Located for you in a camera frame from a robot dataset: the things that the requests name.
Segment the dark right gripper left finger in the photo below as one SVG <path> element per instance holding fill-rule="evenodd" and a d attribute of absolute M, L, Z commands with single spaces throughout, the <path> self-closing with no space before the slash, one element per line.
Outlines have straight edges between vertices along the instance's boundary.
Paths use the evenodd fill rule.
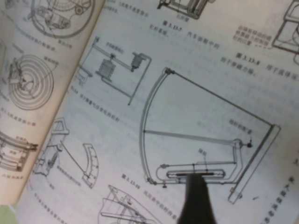
<path fill-rule="evenodd" d="M 196 177 L 194 174 L 189 175 L 185 188 L 185 202 L 178 219 L 178 224 L 194 224 L 195 223 L 195 199 L 196 195 Z"/>

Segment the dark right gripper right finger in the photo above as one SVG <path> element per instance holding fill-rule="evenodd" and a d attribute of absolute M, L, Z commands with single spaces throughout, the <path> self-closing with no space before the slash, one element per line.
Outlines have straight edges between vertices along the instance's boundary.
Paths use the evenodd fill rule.
<path fill-rule="evenodd" d="M 194 224 L 216 224 L 207 183 L 201 175 L 195 175 L 195 214 Z"/>

